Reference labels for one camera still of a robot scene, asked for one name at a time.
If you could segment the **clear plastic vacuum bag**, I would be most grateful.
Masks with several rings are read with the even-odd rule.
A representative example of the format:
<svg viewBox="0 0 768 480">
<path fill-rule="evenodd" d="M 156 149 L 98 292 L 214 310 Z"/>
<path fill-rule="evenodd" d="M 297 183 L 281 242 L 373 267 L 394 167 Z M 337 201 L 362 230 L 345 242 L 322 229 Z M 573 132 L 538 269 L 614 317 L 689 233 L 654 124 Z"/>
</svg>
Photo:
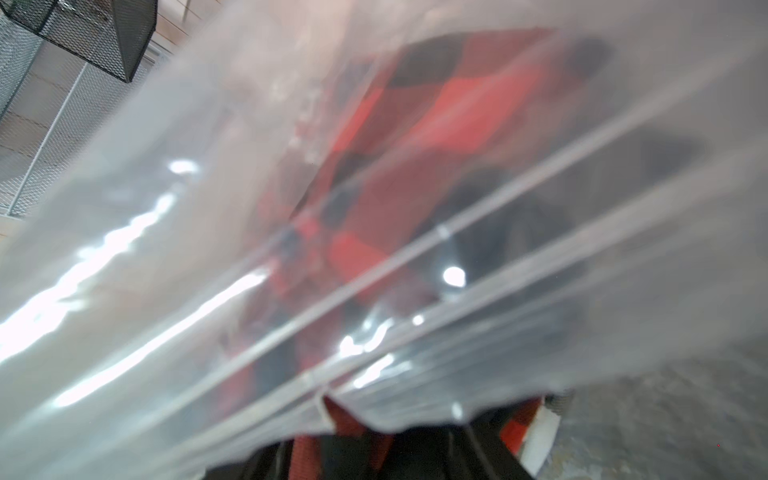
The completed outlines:
<svg viewBox="0 0 768 480">
<path fill-rule="evenodd" d="M 535 165 L 269 327 L 246 320 L 289 213 L 404 46 L 545 28 L 614 54 Z M 257 393 L 225 382 L 448 234 L 533 197 L 568 229 L 457 293 L 353 328 Z M 76 154 L 1 251 L 1 475 L 204 479 L 338 433 L 463 429 L 478 479 L 516 479 L 481 414 L 767 330 L 763 1 L 231 1 Z"/>
</svg>

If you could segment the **red black plaid shirt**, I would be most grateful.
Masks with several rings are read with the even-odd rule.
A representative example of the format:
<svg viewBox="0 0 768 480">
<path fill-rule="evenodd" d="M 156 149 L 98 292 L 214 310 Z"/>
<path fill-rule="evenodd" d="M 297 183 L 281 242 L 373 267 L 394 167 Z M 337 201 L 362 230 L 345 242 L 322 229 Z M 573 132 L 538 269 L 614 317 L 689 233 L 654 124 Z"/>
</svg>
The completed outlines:
<svg viewBox="0 0 768 480">
<path fill-rule="evenodd" d="M 360 102 L 350 82 L 372 65 L 363 57 L 338 80 L 333 106 L 356 108 L 295 206 L 276 189 L 258 212 L 290 222 L 266 257 L 271 271 L 246 320 L 285 323 L 480 201 L 566 140 L 587 105 L 587 83 L 614 49 L 598 37 L 557 45 L 545 28 L 453 33 L 404 46 Z M 409 261 L 225 382 L 225 393 L 279 386 L 316 366 L 331 340 L 384 327 L 411 310 L 490 274 L 512 247 L 536 248 L 568 229 L 554 206 L 523 197 Z M 492 457 L 537 475 L 553 448 L 569 394 L 533 396 L 492 409 L 470 424 L 488 434 Z M 323 398 L 338 433 L 301 436 L 256 450 L 204 479 L 478 479 L 480 453 L 456 427 L 383 434 Z"/>
</svg>

